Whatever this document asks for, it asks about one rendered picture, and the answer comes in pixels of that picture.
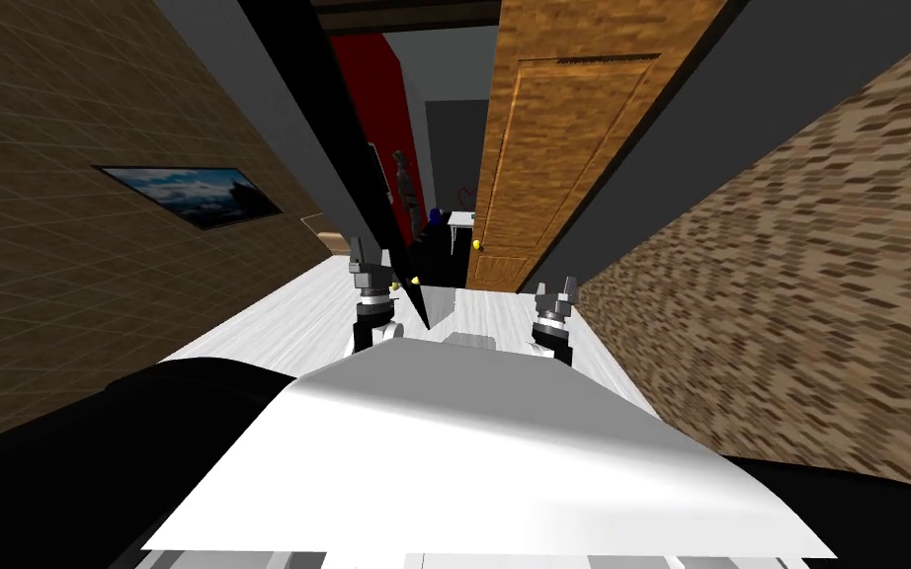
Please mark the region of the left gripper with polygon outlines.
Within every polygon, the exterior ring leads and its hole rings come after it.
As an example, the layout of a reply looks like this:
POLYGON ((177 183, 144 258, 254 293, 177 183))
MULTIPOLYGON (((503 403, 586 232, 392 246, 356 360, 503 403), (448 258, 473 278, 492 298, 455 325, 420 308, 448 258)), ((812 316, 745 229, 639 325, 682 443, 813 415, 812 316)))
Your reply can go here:
POLYGON ((360 291, 363 300, 388 297, 397 283, 391 268, 390 251, 382 249, 377 265, 371 265, 366 262, 365 247, 360 237, 351 240, 349 273, 354 277, 354 287, 360 291))

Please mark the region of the small white table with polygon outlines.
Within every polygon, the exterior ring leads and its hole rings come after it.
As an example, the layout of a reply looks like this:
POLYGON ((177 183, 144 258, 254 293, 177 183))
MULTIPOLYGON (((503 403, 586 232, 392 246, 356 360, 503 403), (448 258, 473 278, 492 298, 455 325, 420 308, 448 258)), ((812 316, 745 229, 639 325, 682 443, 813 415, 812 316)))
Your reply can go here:
POLYGON ((450 229, 450 253, 455 252, 456 236, 460 229, 472 229, 475 220, 474 211, 453 211, 448 221, 450 229))

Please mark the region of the black door leaf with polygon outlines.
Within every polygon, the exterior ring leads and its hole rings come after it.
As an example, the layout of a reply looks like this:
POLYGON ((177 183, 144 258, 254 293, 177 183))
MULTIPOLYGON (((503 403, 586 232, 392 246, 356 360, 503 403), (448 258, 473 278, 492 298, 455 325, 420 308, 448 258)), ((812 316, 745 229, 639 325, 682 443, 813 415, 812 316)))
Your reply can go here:
POLYGON ((310 0, 238 0, 271 56, 294 103, 331 163, 346 196, 338 198, 356 226, 348 237, 386 249, 391 270, 422 323, 430 328, 425 299, 386 184, 353 105, 338 60, 310 0))

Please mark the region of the brown wooden door leaf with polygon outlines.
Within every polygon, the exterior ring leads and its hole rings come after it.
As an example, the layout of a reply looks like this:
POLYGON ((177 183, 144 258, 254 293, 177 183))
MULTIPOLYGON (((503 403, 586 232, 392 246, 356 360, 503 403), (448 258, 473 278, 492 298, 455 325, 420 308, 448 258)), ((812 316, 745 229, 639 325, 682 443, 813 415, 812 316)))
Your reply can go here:
POLYGON ((520 289, 728 0, 502 0, 466 284, 520 289))

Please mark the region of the framed landscape wall picture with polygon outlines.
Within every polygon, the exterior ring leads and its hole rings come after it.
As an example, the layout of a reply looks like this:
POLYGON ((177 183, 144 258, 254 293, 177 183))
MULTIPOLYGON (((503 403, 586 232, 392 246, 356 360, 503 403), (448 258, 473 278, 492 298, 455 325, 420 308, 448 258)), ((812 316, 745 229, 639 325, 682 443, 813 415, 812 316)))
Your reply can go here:
POLYGON ((240 224, 282 212, 236 168, 96 165, 95 169, 199 230, 240 224))

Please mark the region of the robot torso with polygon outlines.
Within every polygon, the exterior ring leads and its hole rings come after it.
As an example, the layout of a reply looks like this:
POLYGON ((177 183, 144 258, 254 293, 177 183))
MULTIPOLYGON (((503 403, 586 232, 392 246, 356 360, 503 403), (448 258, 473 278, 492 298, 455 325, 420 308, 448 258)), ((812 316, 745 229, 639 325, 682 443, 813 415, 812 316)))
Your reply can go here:
POLYGON ((146 544, 832 556, 761 482, 573 367, 409 338, 290 383, 146 544))

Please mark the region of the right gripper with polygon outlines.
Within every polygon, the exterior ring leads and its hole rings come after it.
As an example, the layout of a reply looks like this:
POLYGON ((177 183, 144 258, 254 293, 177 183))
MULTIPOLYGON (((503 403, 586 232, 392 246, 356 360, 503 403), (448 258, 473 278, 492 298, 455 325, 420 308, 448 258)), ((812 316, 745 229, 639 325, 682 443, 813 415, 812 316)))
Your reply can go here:
POLYGON ((578 283, 574 277, 567 277, 560 293, 547 293, 546 284, 538 283, 535 295, 538 319, 563 323, 572 314, 578 299, 578 283))

